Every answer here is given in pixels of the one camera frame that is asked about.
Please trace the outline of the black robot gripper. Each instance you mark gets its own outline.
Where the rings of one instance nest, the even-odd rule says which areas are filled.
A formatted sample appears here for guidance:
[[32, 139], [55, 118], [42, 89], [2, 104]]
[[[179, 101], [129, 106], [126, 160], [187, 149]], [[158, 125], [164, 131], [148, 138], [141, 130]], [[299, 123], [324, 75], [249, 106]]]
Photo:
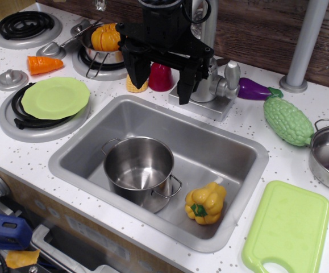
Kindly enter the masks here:
[[139, 89], [148, 79], [152, 63], [166, 65], [179, 71], [179, 104], [188, 104], [198, 83], [208, 77], [214, 55], [210, 46], [192, 34], [191, 26], [205, 22], [211, 11], [193, 20], [193, 1], [139, 1], [139, 6], [141, 23], [116, 25], [119, 49], [131, 82]]

